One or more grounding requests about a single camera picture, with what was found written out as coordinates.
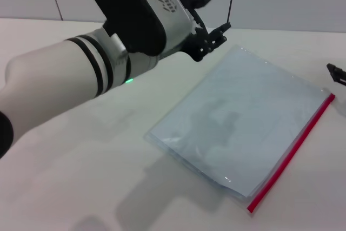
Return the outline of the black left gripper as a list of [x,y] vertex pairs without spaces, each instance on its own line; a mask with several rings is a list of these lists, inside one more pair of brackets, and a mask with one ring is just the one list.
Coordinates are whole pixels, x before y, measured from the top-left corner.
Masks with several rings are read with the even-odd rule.
[[194,9],[206,6],[211,0],[180,0],[182,5],[189,9],[194,22],[194,32],[192,32],[185,42],[185,53],[195,62],[200,62],[207,53],[211,53],[220,47],[227,38],[224,33],[231,28],[230,22],[222,24],[208,35],[208,31],[199,14]]

